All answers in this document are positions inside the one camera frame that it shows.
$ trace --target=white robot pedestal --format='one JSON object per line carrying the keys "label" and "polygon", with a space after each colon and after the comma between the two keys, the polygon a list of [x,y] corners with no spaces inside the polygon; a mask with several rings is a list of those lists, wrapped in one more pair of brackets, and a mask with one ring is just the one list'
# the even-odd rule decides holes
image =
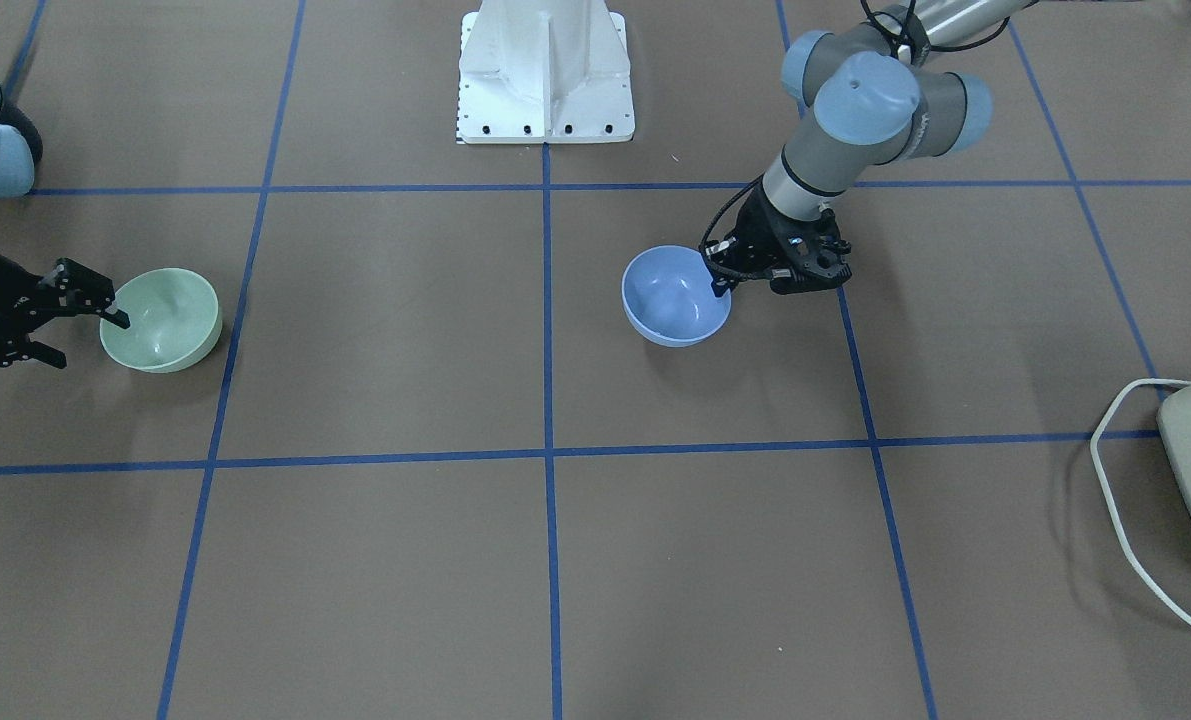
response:
{"label": "white robot pedestal", "polygon": [[459,142],[635,134],[626,19],[604,0],[484,0],[462,19],[459,69]]}

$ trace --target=blue joint cap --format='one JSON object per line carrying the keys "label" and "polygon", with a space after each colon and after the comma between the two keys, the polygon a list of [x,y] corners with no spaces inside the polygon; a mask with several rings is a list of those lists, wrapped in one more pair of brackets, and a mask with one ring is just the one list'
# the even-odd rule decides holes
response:
{"label": "blue joint cap", "polygon": [[973,146],[977,140],[981,140],[991,127],[991,115],[994,113],[994,100],[991,88],[983,79],[966,76],[966,74],[953,73],[964,83],[964,127],[960,129],[960,137],[955,145],[947,152],[956,152]]}
{"label": "blue joint cap", "polygon": [[848,145],[879,145],[911,121],[919,82],[899,60],[855,54],[822,86],[813,117],[827,134]]}
{"label": "blue joint cap", "polygon": [[18,129],[0,124],[0,199],[23,196],[33,183],[31,148]]}
{"label": "blue joint cap", "polygon": [[799,40],[792,42],[786,51],[786,58],[782,58],[782,89],[805,105],[809,101],[804,99],[804,73],[809,67],[809,56],[813,55],[818,40],[829,35],[831,33],[824,29],[815,29],[802,35]]}

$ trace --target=blue grid line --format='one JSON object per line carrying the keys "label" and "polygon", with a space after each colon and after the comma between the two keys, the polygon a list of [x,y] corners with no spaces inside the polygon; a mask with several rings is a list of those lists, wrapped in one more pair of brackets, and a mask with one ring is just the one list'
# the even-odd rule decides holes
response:
{"label": "blue grid line", "polygon": [[796,450],[847,450],[869,447],[865,439],[819,439],[819,442],[723,442],[696,445],[613,445],[555,447],[555,457],[609,457],[617,455],[692,455],[718,452],[784,452]]}
{"label": "blue grid line", "polygon": [[270,192],[537,192],[537,183],[481,184],[278,184]]}
{"label": "blue grid line", "polygon": [[258,195],[261,186],[214,187],[40,187],[27,195],[39,198],[87,198],[93,195]]}
{"label": "blue grid line", "polygon": [[1039,79],[1035,79],[1035,70],[1030,65],[1030,58],[1025,56],[1025,48],[1021,45],[1021,35],[1017,33],[1017,29],[1011,26],[1011,24],[1008,26],[1008,32],[1012,36],[1012,44],[1016,46],[1017,56],[1021,58],[1021,67],[1025,69],[1025,77],[1030,79],[1030,88],[1035,92],[1035,99],[1039,100],[1039,108],[1043,111],[1045,120],[1048,121],[1048,131],[1052,132],[1053,142],[1056,143],[1058,155],[1061,155],[1066,174],[1075,188],[1075,199],[1079,199],[1080,209],[1084,211],[1084,220],[1089,223],[1089,231],[1093,233],[1093,242],[1097,243],[1097,251],[1102,256],[1102,264],[1106,267],[1106,276],[1111,280],[1111,287],[1115,288],[1115,296],[1120,300],[1120,307],[1124,311],[1124,319],[1129,323],[1129,330],[1133,332],[1133,339],[1136,342],[1139,353],[1142,355],[1147,374],[1156,377],[1156,367],[1154,367],[1154,361],[1151,358],[1151,351],[1147,350],[1147,342],[1145,342],[1142,331],[1137,327],[1133,307],[1124,294],[1124,286],[1120,283],[1120,274],[1115,271],[1115,264],[1111,262],[1110,251],[1106,250],[1106,243],[1102,240],[1102,231],[1097,227],[1097,220],[1093,219],[1093,211],[1089,207],[1087,198],[1084,196],[1084,189],[1080,187],[1079,177],[1075,175],[1075,165],[1071,164],[1070,152],[1066,152],[1066,143],[1062,142],[1061,133],[1056,131],[1056,120],[1053,119],[1052,109],[1048,108],[1048,101],[1045,100],[1043,92],[1039,89]]}
{"label": "blue grid line", "polygon": [[[1149,439],[1158,438],[1158,430],[1109,430],[1102,439]],[[879,447],[934,447],[934,446],[975,446],[975,445],[1021,445],[1021,443],[1060,443],[1090,442],[1093,433],[1039,433],[1039,434],[997,434],[997,436],[947,436],[947,437],[900,437],[878,438]]]}
{"label": "blue grid line", "polygon": [[541,146],[541,288],[543,288],[543,418],[545,557],[550,583],[550,715],[563,720],[565,683],[559,622],[559,507],[555,502],[554,293],[551,292],[550,145]]}
{"label": "blue grid line", "polygon": [[848,357],[852,361],[852,372],[858,383],[858,396],[861,403],[861,419],[866,425],[866,439],[869,445],[869,461],[875,468],[875,482],[879,484],[879,501],[884,507],[884,524],[888,527],[888,546],[893,552],[893,566],[897,570],[897,584],[902,588],[902,606],[906,609],[906,626],[910,628],[911,649],[915,652],[915,665],[919,669],[919,687],[924,691],[924,707],[929,720],[937,720],[937,701],[933,696],[933,678],[929,676],[928,660],[924,657],[924,639],[919,634],[919,619],[915,615],[915,596],[911,593],[910,578],[906,574],[906,559],[902,552],[902,537],[897,532],[897,515],[893,512],[892,496],[888,495],[888,475],[884,471],[884,458],[880,453],[879,439],[875,434],[875,419],[871,414],[869,394],[866,392],[866,377],[861,369],[861,355],[858,352],[858,338],[852,326],[852,313],[848,311],[848,296],[843,288],[836,290],[838,298],[838,315],[843,320],[844,337],[848,340]]}
{"label": "blue grid line", "polygon": [[858,181],[854,187],[1071,187],[1074,182],[1054,179],[998,179],[998,181]]}
{"label": "blue grid line", "polygon": [[526,461],[545,457],[540,447],[523,450],[467,450],[448,452],[394,452],[381,455],[320,455],[307,457],[235,457],[216,461],[219,470],[248,468],[314,468],[325,465],[416,465],[422,462]]}
{"label": "blue grid line", "polygon": [[1077,184],[1083,187],[1191,187],[1191,179],[1135,179],[1135,181],[1127,181],[1127,179],[1102,179],[1100,181],[1092,181],[1092,179],[1078,179]]}
{"label": "blue grid line", "polygon": [[31,26],[27,27],[27,36],[21,42],[18,56],[13,58],[13,69],[10,70],[10,76],[4,81],[4,95],[6,98],[13,96],[13,90],[15,90],[21,79],[23,70],[27,67],[27,58],[31,56],[31,49],[35,45],[35,36],[39,32],[39,21],[43,19],[43,6],[45,5],[48,5],[48,0],[38,0],[36,4],[36,12],[31,15]]}
{"label": "blue grid line", "polygon": [[173,625],[173,639],[169,643],[169,657],[164,666],[164,684],[160,689],[160,710],[157,720],[166,720],[169,716],[169,705],[173,700],[173,683],[176,678],[177,657],[182,651],[182,637],[185,624],[187,622],[187,609],[191,606],[191,591],[194,583],[194,570],[199,559],[199,541],[202,539],[202,526],[208,511],[208,497],[212,493],[212,478],[214,477],[217,451],[222,445],[222,432],[226,421],[226,405],[230,400],[230,383],[235,372],[235,359],[239,353],[239,338],[243,333],[244,314],[248,306],[248,286],[252,281],[252,264],[257,258],[257,246],[261,242],[262,224],[266,219],[266,201],[272,187],[272,176],[275,174],[275,158],[279,152],[280,132],[283,131],[283,111],[288,106],[289,88],[293,86],[293,70],[297,67],[297,49],[303,38],[303,19],[306,17],[306,0],[298,0],[297,15],[293,19],[293,32],[289,38],[288,60],[283,68],[283,84],[280,86],[279,105],[275,108],[275,126],[272,129],[270,146],[266,151],[266,174],[262,177],[262,192],[257,200],[256,217],[252,219],[252,237],[248,242],[248,256],[244,259],[243,281],[239,286],[239,301],[235,306],[235,319],[231,324],[230,346],[226,350],[226,369],[222,377],[222,390],[217,397],[217,415],[212,438],[208,445],[208,461],[202,471],[202,480],[199,483],[199,502],[197,506],[197,518],[191,531],[191,547],[187,551],[187,562],[182,574],[182,594],[177,599],[177,614]]}
{"label": "blue grid line", "polygon": [[202,470],[207,461],[150,462],[67,462],[56,465],[0,465],[0,477],[6,475],[74,475],[87,472],[150,472],[157,470]]}
{"label": "blue grid line", "polygon": [[[1191,179],[908,179],[908,181],[858,181],[855,188],[891,187],[1191,187]],[[746,181],[723,182],[557,182],[550,192],[576,190],[741,190]],[[287,195],[287,193],[375,193],[375,192],[537,192],[541,183],[416,183],[416,184],[275,184],[185,186],[185,187],[40,187],[29,195],[39,198],[86,198],[100,195]]]}
{"label": "blue grid line", "polygon": [[[1110,430],[1104,442],[1158,438],[1158,430]],[[975,445],[1025,445],[1027,443],[1089,442],[1092,433],[1034,433],[994,436],[922,436],[877,438],[879,447],[930,447]],[[696,445],[615,445],[590,447],[517,447],[517,450],[453,450],[432,452],[394,452],[378,455],[319,455],[287,457],[233,457],[212,461],[217,470],[252,468],[314,468],[329,465],[416,465],[422,462],[461,461],[538,461],[554,457],[613,457],[628,455],[691,455],[727,452],[788,452],[819,450],[860,450],[869,447],[869,439],[810,439],[810,442],[729,442],[696,443]],[[66,464],[0,465],[0,477],[10,475],[77,475],[96,472],[151,472],[160,470],[202,470],[210,461],[143,461],[143,462],[67,462]]]}

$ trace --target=cable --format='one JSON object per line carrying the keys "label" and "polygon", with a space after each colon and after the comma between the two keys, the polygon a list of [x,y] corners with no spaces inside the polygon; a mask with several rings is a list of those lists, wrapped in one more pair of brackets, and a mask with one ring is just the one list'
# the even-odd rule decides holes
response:
{"label": "cable", "polygon": [[999,23],[999,27],[997,27],[991,35],[983,37],[981,40],[974,40],[967,45],[929,45],[928,49],[934,54],[964,54],[965,50],[973,50],[974,46],[983,46],[987,44],[987,42],[1002,36],[1003,31],[1008,27],[1008,20],[1011,19],[1012,17],[1003,19],[1003,23]]}
{"label": "cable", "polygon": [[[874,29],[878,29],[879,33],[883,35],[884,38],[886,38],[886,40],[893,42],[893,44],[896,44],[896,46],[893,46],[893,56],[894,57],[897,56],[897,50],[902,49],[902,45],[910,45],[910,40],[911,40],[911,37],[910,37],[910,20],[911,20],[912,17],[915,17],[915,0],[911,0],[911,4],[908,6],[906,18],[903,18],[903,20],[902,20],[902,31],[900,32],[893,32],[893,31],[891,31],[891,29],[884,27],[883,23],[879,23],[879,14],[875,13],[873,10],[869,8],[868,1],[866,1],[866,0],[858,0],[858,1],[861,4],[861,12],[863,12],[866,14],[866,21],[869,23],[871,26],[873,26]],[[1034,4],[1037,4],[1037,2],[1039,2],[1039,0],[1033,0],[1030,2],[1030,5],[1034,5]],[[974,46],[983,46],[983,45],[987,44],[987,42],[991,42],[994,38],[1002,36],[1003,31],[1005,31],[1005,29],[1008,27],[1008,20],[1011,20],[1011,19],[1012,19],[1012,17],[1008,17],[1008,18],[1003,19],[1003,21],[999,23],[999,27],[994,29],[994,32],[992,32],[987,37],[983,37],[981,40],[969,42],[969,44],[967,44],[967,45],[933,45],[933,44],[930,44],[928,46],[928,50],[930,51],[930,54],[961,54],[965,50],[973,50]]]}
{"label": "cable", "polygon": [[755,186],[759,184],[761,179],[763,179],[763,174],[761,174],[757,179],[753,179],[752,182],[746,183],[746,187],[737,190],[737,195],[729,198],[728,202],[724,202],[723,208],[719,208],[718,213],[715,213],[715,218],[710,219],[710,224],[706,225],[706,232],[701,233],[701,243],[700,245],[697,245],[697,252],[700,252],[703,263],[706,264],[706,268],[709,268],[711,273],[724,275],[727,278],[735,278],[735,281],[767,281],[767,278],[773,278],[772,273],[767,273],[767,270],[765,270],[765,273],[738,273],[738,270],[732,270],[721,265],[719,263],[715,263],[715,261],[710,259],[710,256],[706,255],[706,243],[710,242],[710,233],[715,230],[715,225],[719,224],[719,219],[724,217],[724,213],[727,213],[729,208],[741,200],[747,192],[755,190]]}
{"label": "cable", "polygon": [[1124,524],[1120,520],[1120,509],[1115,505],[1115,496],[1111,494],[1110,480],[1106,480],[1106,469],[1102,465],[1102,456],[1097,451],[1097,443],[1102,439],[1102,433],[1106,432],[1106,426],[1111,424],[1111,418],[1115,417],[1116,411],[1120,411],[1120,406],[1124,402],[1124,397],[1129,395],[1134,389],[1143,386],[1155,386],[1155,387],[1174,387],[1183,388],[1190,386],[1189,381],[1168,381],[1167,378],[1142,378],[1142,381],[1133,381],[1127,384],[1124,389],[1121,389],[1120,395],[1115,396],[1115,401],[1111,402],[1110,411],[1106,411],[1106,415],[1102,418],[1098,422],[1097,428],[1093,430],[1093,437],[1089,442],[1089,452],[1093,456],[1093,469],[1097,470],[1098,482],[1102,483],[1102,496],[1106,499],[1106,511],[1111,514],[1111,525],[1115,527],[1115,537],[1120,538],[1120,550],[1124,551],[1124,557],[1129,561],[1129,565],[1137,572],[1137,576],[1151,588],[1151,591],[1156,594],[1159,600],[1162,600],[1165,605],[1168,606],[1168,611],[1174,612],[1177,618],[1180,618],[1191,626],[1191,616],[1187,612],[1181,609],[1172,597],[1168,597],[1166,591],[1159,587],[1154,578],[1152,578],[1151,572],[1142,566],[1142,562],[1137,559],[1136,553],[1133,552],[1133,547],[1129,546],[1129,537],[1124,533]]}

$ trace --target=green bowl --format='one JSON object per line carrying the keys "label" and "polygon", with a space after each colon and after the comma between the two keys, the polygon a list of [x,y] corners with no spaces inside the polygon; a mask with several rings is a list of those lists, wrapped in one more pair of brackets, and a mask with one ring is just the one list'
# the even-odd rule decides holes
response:
{"label": "green bowl", "polygon": [[130,327],[101,324],[106,355],[143,372],[175,372],[194,365],[222,337],[222,307],[206,278],[162,268],[131,278],[116,292]]}

